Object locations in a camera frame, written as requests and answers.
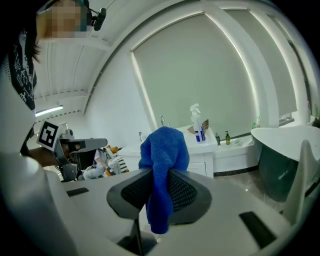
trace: ceiling light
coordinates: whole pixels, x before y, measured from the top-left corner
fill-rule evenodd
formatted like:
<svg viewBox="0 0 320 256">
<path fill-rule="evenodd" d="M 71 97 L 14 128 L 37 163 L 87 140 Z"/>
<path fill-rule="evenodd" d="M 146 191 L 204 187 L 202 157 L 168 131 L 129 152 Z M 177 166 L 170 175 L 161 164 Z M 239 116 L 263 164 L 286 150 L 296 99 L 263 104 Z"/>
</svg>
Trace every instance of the ceiling light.
<svg viewBox="0 0 320 256">
<path fill-rule="evenodd" d="M 47 110 L 39 111 L 39 112 L 35 113 L 35 116 L 36 117 L 42 116 L 44 114 L 48 114 L 48 113 L 53 112 L 53 111 L 62 110 L 63 108 L 64 108 L 63 106 L 56 106 L 56 107 L 53 107 L 53 108 L 50 108 L 50 109 L 47 109 Z"/>
</svg>

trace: roller shade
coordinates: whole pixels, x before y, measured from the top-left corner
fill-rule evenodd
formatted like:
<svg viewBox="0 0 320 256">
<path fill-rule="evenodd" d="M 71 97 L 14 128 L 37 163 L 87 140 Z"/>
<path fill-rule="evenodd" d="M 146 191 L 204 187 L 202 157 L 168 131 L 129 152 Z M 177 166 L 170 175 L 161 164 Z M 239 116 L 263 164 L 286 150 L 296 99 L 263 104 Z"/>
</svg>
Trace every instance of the roller shade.
<svg viewBox="0 0 320 256">
<path fill-rule="evenodd" d="M 245 66 L 227 36 L 206 15 L 179 21 L 133 52 L 158 127 L 191 125 L 190 106 L 223 139 L 250 132 L 256 121 Z"/>
<path fill-rule="evenodd" d="M 249 11 L 227 10 L 226 13 L 244 28 L 261 51 L 274 82 L 279 116 L 295 112 L 297 105 L 294 86 L 286 62 L 275 41 Z"/>
</svg>

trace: black bandana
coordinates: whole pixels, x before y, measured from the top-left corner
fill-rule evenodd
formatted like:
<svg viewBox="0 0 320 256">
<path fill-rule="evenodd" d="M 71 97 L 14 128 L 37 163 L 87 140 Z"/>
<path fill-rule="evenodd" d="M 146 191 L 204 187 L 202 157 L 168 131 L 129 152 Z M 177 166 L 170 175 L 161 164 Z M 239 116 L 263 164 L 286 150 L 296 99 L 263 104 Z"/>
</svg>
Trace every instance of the black bandana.
<svg viewBox="0 0 320 256">
<path fill-rule="evenodd" d="M 35 110 L 34 87 L 37 83 L 32 60 L 36 38 L 37 26 L 34 20 L 21 31 L 18 40 L 8 52 L 11 83 L 20 98 L 32 111 Z"/>
</svg>

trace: black rectangular slot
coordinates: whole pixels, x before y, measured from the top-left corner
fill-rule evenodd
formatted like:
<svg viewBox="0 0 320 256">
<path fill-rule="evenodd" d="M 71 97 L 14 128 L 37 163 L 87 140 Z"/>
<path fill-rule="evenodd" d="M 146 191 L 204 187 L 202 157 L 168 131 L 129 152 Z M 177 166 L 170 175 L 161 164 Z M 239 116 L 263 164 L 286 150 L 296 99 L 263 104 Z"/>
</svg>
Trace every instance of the black rectangular slot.
<svg viewBox="0 0 320 256">
<path fill-rule="evenodd" d="M 87 188 L 85 188 L 85 187 L 80 187 L 80 188 L 76 188 L 76 189 L 73 189 L 73 190 L 69 190 L 66 193 L 68 194 L 69 197 L 73 197 L 73 196 L 76 196 L 76 195 L 83 194 L 85 192 L 89 192 L 89 190 Z"/>
<path fill-rule="evenodd" d="M 276 240 L 276 236 L 254 212 L 244 212 L 239 216 L 261 249 Z"/>
</svg>

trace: bottle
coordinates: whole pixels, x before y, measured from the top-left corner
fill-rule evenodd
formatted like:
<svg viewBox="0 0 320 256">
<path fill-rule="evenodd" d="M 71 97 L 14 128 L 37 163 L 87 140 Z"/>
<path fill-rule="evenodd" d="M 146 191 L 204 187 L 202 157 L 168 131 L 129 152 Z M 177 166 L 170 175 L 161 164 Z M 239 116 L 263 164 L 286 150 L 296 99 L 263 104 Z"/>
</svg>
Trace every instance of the bottle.
<svg viewBox="0 0 320 256">
<path fill-rule="evenodd" d="M 260 123 L 261 123 L 261 118 L 260 118 L 260 115 L 259 115 L 257 117 L 257 119 L 256 119 L 255 128 L 260 128 L 261 127 Z"/>
<path fill-rule="evenodd" d="M 198 109 L 199 104 L 196 103 L 190 107 L 192 112 L 191 121 L 193 124 L 195 139 L 198 143 L 203 143 L 206 141 L 205 130 L 202 126 L 201 116 L 199 115 L 200 110 Z"/>
<path fill-rule="evenodd" d="M 217 133 L 217 132 L 215 133 L 215 138 L 216 138 L 216 141 L 218 142 L 218 146 L 221 146 L 221 143 L 220 143 L 220 136 L 218 135 L 218 133 Z"/>
<path fill-rule="evenodd" d="M 225 136 L 225 144 L 226 145 L 230 145 L 230 136 L 229 136 L 229 133 L 228 131 L 226 130 L 226 136 Z"/>
</svg>

